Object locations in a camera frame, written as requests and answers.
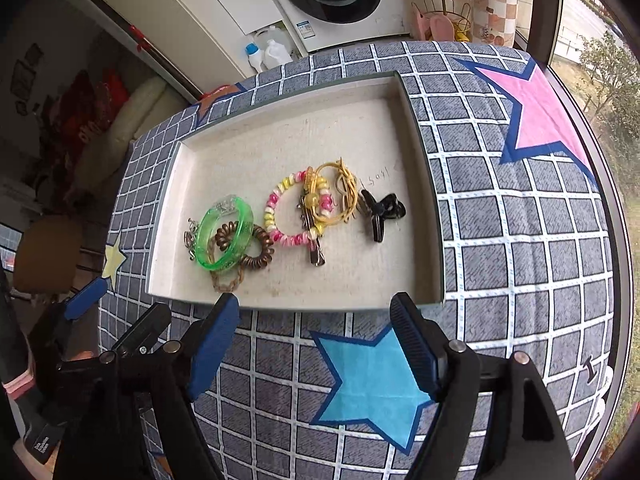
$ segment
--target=blue star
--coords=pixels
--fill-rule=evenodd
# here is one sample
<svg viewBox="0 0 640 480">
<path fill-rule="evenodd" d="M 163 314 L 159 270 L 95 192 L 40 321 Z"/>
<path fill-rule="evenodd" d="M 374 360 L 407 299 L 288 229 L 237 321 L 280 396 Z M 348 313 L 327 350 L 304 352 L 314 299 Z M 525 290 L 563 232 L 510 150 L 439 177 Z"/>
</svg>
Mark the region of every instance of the blue star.
<svg viewBox="0 0 640 480">
<path fill-rule="evenodd" d="M 433 401 L 418 389 L 391 325 L 373 341 L 311 335 L 335 379 L 311 423 L 368 424 L 409 454 L 422 409 Z"/>
<path fill-rule="evenodd" d="M 457 59 L 513 103 L 500 163 L 565 152 L 596 184 L 582 139 L 533 58 L 522 73 Z"/>
</svg>

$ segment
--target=gray grid tablecloth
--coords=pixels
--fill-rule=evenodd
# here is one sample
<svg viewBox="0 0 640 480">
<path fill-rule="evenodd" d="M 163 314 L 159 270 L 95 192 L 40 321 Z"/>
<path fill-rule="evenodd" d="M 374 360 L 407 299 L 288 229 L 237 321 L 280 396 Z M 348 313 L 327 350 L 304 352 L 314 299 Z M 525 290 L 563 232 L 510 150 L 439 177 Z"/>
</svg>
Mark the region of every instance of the gray grid tablecloth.
<svg viewBox="0 0 640 480">
<path fill-rule="evenodd" d="M 562 153 L 499 165 L 511 102 L 456 58 L 522 72 L 527 54 L 482 44 L 393 43 L 344 48 L 263 72 L 242 94 L 200 120 L 187 108 L 136 144 L 114 208 L 108 243 L 122 234 L 128 256 L 100 304 L 100 346 L 108 349 L 154 300 L 145 292 L 161 187 L 177 141 L 290 92 L 340 78 L 398 71 L 428 152 L 444 236 L 446 300 L 423 310 L 447 335 L 478 351 L 515 349 L 536 362 L 577 452 L 609 355 L 612 263 L 602 199 Z M 209 307 L 166 301 L 179 338 Z M 401 480 L 433 419 L 426 408 L 412 453 L 395 450 L 367 426 L 309 424 L 334 383 L 309 330 L 373 338 L 388 313 L 242 312 L 216 381 L 194 404 L 213 456 L 238 480 Z M 591 357 L 598 379 L 588 384 Z M 478 402 L 460 478 L 472 478 L 489 396 Z M 161 449 L 153 413 L 151 450 Z"/>
</svg>

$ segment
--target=blue gripper pad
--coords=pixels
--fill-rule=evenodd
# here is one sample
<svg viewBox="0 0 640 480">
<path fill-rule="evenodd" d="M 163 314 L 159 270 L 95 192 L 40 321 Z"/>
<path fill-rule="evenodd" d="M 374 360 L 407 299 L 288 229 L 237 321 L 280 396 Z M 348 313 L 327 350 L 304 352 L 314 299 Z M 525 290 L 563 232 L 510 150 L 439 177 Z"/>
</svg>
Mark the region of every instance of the blue gripper pad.
<svg viewBox="0 0 640 480">
<path fill-rule="evenodd" d="M 187 385 L 187 394 L 191 402 L 211 386 L 240 322 L 238 298 L 233 294 L 225 296 L 226 302 L 222 310 L 191 359 L 191 381 Z"/>
<path fill-rule="evenodd" d="M 75 296 L 67 300 L 65 318 L 68 320 L 78 319 L 84 314 L 92 304 L 96 303 L 107 293 L 107 280 L 95 278 L 82 288 Z"/>
<path fill-rule="evenodd" d="M 417 326 L 423 322 L 422 314 L 409 295 L 400 292 L 391 299 L 389 317 L 415 382 L 422 391 L 435 397 L 442 386 L 438 381 L 436 357 Z"/>
</svg>

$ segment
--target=cardboard tray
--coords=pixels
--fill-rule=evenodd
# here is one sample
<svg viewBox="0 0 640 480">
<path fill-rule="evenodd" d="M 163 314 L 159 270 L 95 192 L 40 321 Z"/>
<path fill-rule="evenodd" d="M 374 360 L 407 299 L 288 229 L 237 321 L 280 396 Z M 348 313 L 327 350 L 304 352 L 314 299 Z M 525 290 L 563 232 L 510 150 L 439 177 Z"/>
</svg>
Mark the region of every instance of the cardboard tray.
<svg viewBox="0 0 640 480">
<path fill-rule="evenodd" d="M 303 247 L 275 244 L 272 263 L 246 271 L 236 290 L 241 306 L 286 310 L 388 308 L 398 291 L 417 304 L 444 298 L 440 218 L 429 163 L 399 76 L 341 80 L 283 96 L 203 127 L 174 150 L 154 228 L 148 293 L 190 303 L 214 303 L 210 274 L 184 247 L 188 219 L 199 221 L 218 199 L 236 194 L 262 224 L 264 205 L 285 176 L 342 158 L 372 195 L 390 192 L 404 203 L 403 219 L 385 222 L 375 243 L 370 219 L 355 213 L 326 229 L 326 264 L 315 267 Z M 332 174 L 326 173 L 332 183 Z M 276 222 L 302 231 L 295 209 L 302 185 L 278 202 Z M 340 194 L 332 186 L 334 201 Z M 249 254 L 257 254 L 257 246 Z M 231 280 L 235 272 L 221 276 Z"/>
</svg>

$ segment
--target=hair accessory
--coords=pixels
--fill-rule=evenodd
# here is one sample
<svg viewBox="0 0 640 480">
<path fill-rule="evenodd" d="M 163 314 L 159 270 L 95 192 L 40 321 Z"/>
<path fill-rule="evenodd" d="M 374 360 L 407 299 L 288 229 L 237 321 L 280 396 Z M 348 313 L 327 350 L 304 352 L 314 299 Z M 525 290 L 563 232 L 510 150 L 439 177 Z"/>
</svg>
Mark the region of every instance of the hair accessory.
<svg viewBox="0 0 640 480">
<path fill-rule="evenodd" d="M 224 216 L 238 213 L 236 235 L 227 250 L 218 261 L 214 261 L 209 253 L 209 240 L 214 237 L 216 223 Z M 241 198 L 228 195 L 216 202 L 204 215 L 195 236 L 194 254 L 197 262 L 207 270 L 222 272 L 239 263 L 245 252 L 254 230 L 254 213 L 251 207 Z"/>
<path fill-rule="evenodd" d="M 228 224 L 222 224 L 222 226 L 216 232 L 216 245 L 221 251 L 226 251 L 231 245 L 233 240 L 233 234 L 238 228 L 238 222 L 229 222 Z M 240 258 L 240 267 L 245 269 L 263 269 L 271 260 L 273 260 L 273 240 L 269 238 L 269 234 L 259 225 L 254 224 L 254 230 L 252 232 L 253 237 L 260 242 L 262 250 L 260 256 L 248 256 L 243 254 Z"/>
<path fill-rule="evenodd" d="M 298 207 L 300 211 L 302 211 L 302 227 L 311 230 L 316 225 L 314 224 L 314 218 L 311 216 L 311 211 L 305 206 L 305 195 L 300 195 L 300 200 L 298 202 Z M 309 259 L 311 259 L 311 263 L 316 267 L 323 266 L 326 262 L 324 260 L 324 254 L 322 254 L 322 249 L 320 249 L 320 238 L 316 238 L 315 240 L 309 240 Z"/>
<path fill-rule="evenodd" d="M 264 227 L 269 233 L 269 236 L 274 242 L 279 242 L 283 246 L 298 246 L 307 245 L 312 241 L 322 236 L 324 232 L 324 224 L 316 222 L 312 227 L 307 228 L 305 231 L 296 235 L 286 235 L 281 232 L 275 221 L 275 208 L 283 193 L 294 184 L 300 182 L 306 183 L 307 171 L 299 171 L 297 173 L 291 173 L 286 176 L 282 182 L 273 189 L 273 192 L 269 195 L 266 206 L 264 208 Z M 318 194 L 316 194 L 316 202 L 311 206 L 311 213 L 315 213 L 315 208 L 319 208 L 323 218 L 327 218 L 331 211 L 334 209 L 334 202 L 329 192 L 329 183 L 324 177 L 319 177 L 314 180 L 318 187 Z"/>
<path fill-rule="evenodd" d="M 326 179 L 320 175 L 320 171 L 324 168 L 335 168 L 338 170 L 338 177 L 335 179 L 336 187 L 338 183 L 342 184 L 346 193 L 344 195 L 344 209 L 336 216 L 329 216 L 329 212 L 321 210 L 318 214 L 315 210 L 315 206 L 319 203 L 322 207 L 322 183 L 326 182 Z M 348 168 L 344 165 L 342 159 L 336 162 L 327 162 L 318 166 L 315 170 L 311 167 L 306 169 L 305 172 L 305 190 L 306 195 L 304 197 L 305 206 L 311 212 L 311 215 L 318 226 L 326 227 L 339 224 L 340 222 L 348 222 L 349 217 L 353 214 L 358 206 L 358 189 L 356 184 L 356 177 Z"/>
<path fill-rule="evenodd" d="M 395 193 L 385 196 L 380 202 L 376 202 L 373 195 L 363 189 L 361 192 L 367 208 L 371 213 L 371 224 L 373 225 L 373 239 L 381 242 L 385 236 L 385 220 L 389 218 L 402 218 L 406 215 L 404 204 L 398 200 Z"/>
<path fill-rule="evenodd" d="M 216 250 L 216 240 L 215 238 L 210 238 L 207 243 L 207 253 L 209 254 L 209 259 L 214 262 L 214 251 Z M 215 270 L 210 270 L 211 274 L 211 283 L 213 283 L 213 288 L 216 292 L 222 294 L 223 292 L 233 292 L 238 288 L 242 280 L 244 280 L 244 267 L 238 266 L 238 270 L 236 271 L 236 277 L 232 279 L 226 285 L 220 283 L 220 272 L 216 272 Z"/>
<path fill-rule="evenodd" d="M 184 232 L 184 246 L 189 250 L 189 259 L 196 259 L 196 236 L 198 235 L 198 223 L 189 218 L 189 230 Z"/>
</svg>

